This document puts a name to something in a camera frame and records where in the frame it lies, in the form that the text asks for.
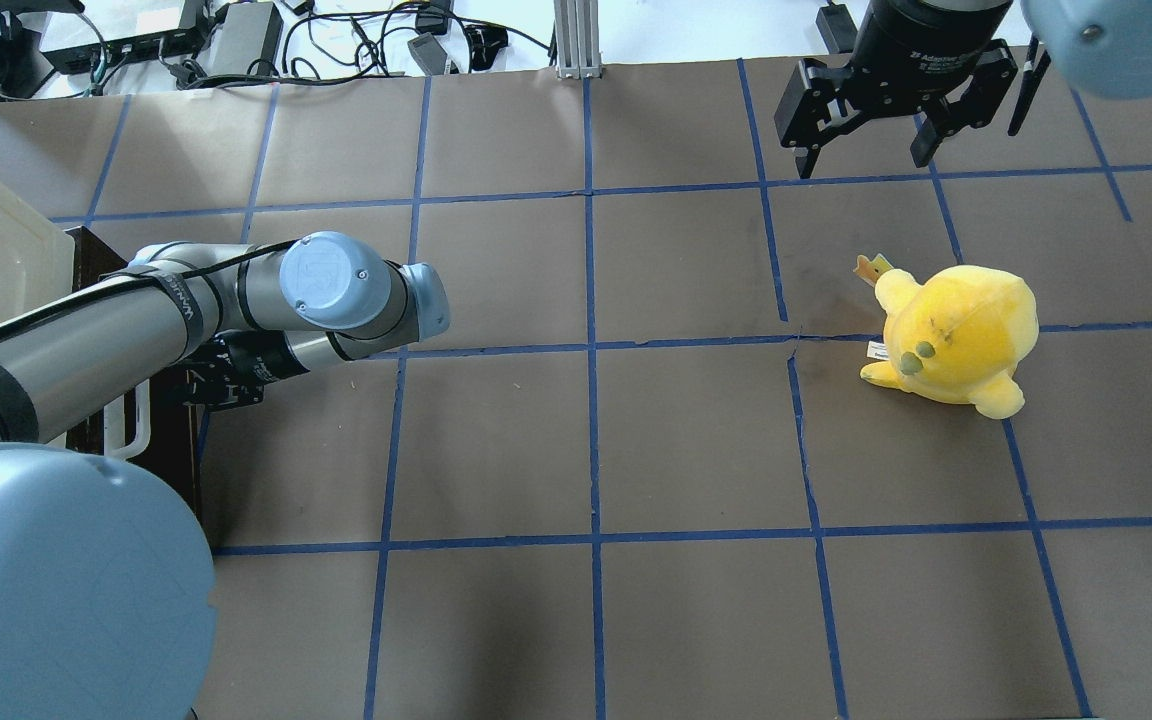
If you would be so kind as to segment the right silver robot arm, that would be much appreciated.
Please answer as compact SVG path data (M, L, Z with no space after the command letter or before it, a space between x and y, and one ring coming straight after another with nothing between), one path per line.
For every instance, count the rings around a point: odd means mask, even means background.
M846 65L801 59L774 111L799 177L813 176L827 143L890 118L922 119L910 156L927 167L947 138L990 126L1020 83L1007 127L1016 135L1051 69L1087 94L1152 96L1152 1L1024 1L1023 60L996 35L1010 9L1009 1L869 3Z

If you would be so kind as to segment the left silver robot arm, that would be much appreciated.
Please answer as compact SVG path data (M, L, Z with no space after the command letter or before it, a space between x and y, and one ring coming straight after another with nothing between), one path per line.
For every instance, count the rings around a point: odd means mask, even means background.
M0 719L183 719L209 669L214 564L191 507L126 457L54 445L169 366L187 404L448 329L442 279L314 232L265 247L159 243L0 324Z

